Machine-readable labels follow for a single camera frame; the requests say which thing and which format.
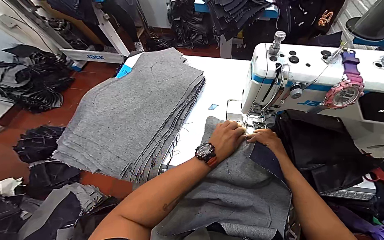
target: tattoo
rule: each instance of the tattoo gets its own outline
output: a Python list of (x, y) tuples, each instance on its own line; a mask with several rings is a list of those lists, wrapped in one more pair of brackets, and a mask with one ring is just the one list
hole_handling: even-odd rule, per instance
[(168, 210), (171, 210), (173, 209), (173, 207), (178, 204), (178, 202), (180, 201), (180, 199), (182, 198), (183, 194), (180, 194), (178, 197), (176, 197), (175, 199), (173, 199), (171, 202), (169, 202), (168, 204), (167, 203), (164, 203), (163, 205), (163, 211), (166, 212)]

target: red floor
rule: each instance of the red floor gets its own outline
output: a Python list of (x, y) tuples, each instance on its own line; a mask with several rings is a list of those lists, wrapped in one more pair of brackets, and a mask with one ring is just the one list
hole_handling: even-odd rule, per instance
[[(218, 57), (219, 55), (216, 46), (211, 46), (206, 50), (179, 49), (179, 51), (194, 56)], [(20, 134), (41, 125), (66, 126), (75, 113), (82, 96), (92, 87), (112, 77), (118, 66), (119, 64), (89, 62), (82, 72), (73, 73), (75, 81), (69, 89), (64, 91), (64, 102), (60, 108), (40, 114), (32, 114), (25, 110), (12, 111), (10, 114), (6, 114), (0, 121), (7, 123), (0, 123), (6, 126), (0, 133), (0, 180), (9, 177), (23, 177), (24, 181), (27, 182), (29, 178), (28, 164), (20, 161), (17, 153), (12, 149), (17, 144)], [(95, 185), (104, 194), (119, 198), (124, 198), (132, 191), (130, 182), (89, 172), (82, 174), (82, 183)]]

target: hand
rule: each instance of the hand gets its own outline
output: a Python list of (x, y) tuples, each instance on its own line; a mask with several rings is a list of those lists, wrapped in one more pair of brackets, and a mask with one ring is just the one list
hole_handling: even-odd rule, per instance
[(209, 142), (215, 148), (218, 163), (229, 157), (247, 138), (244, 133), (245, 128), (235, 121), (227, 120), (216, 125)]
[(255, 143), (258, 141), (259, 143), (267, 146), (278, 158), (281, 156), (288, 157), (281, 139), (279, 139), (276, 133), (270, 129), (261, 128), (254, 130), (254, 133), (248, 134), (247, 138), (248, 143)]

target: white sewing machine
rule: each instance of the white sewing machine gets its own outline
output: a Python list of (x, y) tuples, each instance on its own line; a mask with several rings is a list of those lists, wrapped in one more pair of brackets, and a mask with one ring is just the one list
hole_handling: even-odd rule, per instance
[[(344, 74), (342, 49), (280, 44), (282, 33), (254, 50), (240, 106), (248, 131), (273, 126), (286, 109), (325, 114), (342, 119), (358, 148), (384, 157), (384, 51), (355, 50), (364, 80), (355, 84), (347, 79), (356, 75)], [(230, 109), (227, 116), (239, 120)]]

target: purple watch strap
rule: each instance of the purple watch strap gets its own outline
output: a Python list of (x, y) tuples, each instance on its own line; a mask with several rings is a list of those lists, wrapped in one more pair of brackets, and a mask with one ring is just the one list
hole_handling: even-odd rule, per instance
[(343, 52), (342, 53), (342, 63), (345, 68), (344, 74), (354, 82), (363, 82), (360, 72), (358, 71), (357, 65), (359, 64), (359, 59), (355, 57), (355, 52)]

